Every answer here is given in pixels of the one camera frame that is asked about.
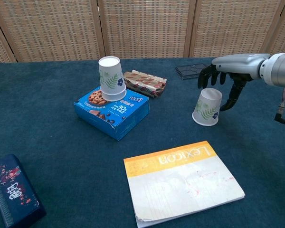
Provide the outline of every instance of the chocolate cookie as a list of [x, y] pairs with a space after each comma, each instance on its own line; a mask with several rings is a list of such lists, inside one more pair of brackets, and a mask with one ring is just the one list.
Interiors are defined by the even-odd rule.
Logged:
[[101, 90], [94, 91], [90, 94], [88, 98], [89, 102], [94, 105], [105, 105], [109, 103], [107, 100], [104, 100], [101, 96]]

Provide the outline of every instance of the notebook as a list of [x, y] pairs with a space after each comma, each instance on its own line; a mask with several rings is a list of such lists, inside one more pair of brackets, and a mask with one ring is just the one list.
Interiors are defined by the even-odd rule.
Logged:
[[244, 198], [207, 141], [124, 159], [138, 228]]

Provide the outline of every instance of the blue flower print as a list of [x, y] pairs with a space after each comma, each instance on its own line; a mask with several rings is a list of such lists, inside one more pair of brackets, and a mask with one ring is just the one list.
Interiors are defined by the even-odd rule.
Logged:
[[117, 83], [117, 84], [118, 84], [119, 86], [122, 86], [122, 85], [123, 85], [123, 82], [124, 82], [124, 81], [123, 81], [123, 79], [121, 78], [121, 79], [118, 80], [118, 83]]
[[213, 119], [216, 119], [217, 116], [218, 116], [218, 114], [219, 114], [218, 112], [214, 113], [213, 116], [212, 116], [212, 118], [213, 118]]

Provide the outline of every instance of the cookie box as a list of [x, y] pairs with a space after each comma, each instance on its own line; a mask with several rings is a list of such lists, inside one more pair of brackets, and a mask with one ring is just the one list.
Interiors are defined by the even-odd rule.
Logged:
[[14, 154], [0, 159], [0, 211], [6, 228], [29, 227], [46, 214]]
[[98, 87], [74, 102], [75, 112], [119, 141], [149, 114], [149, 98], [129, 89], [126, 91], [122, 100], [109, 102], [101, 97]]

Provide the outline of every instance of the upside-down paper cup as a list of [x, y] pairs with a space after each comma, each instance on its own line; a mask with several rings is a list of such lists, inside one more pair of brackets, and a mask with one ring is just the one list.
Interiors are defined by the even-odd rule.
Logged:
[[205, 88], [199, 95], [198, 102], [192, 113], [193, 120], [203, 126], [213, 126], [219, 121], [219, 108], [222, 93], [214, 88]]
[[100, 90], [103, 99], [118, 101], [127, 93], [120, 59], [115, 56], [106, 56], [98, 61]]

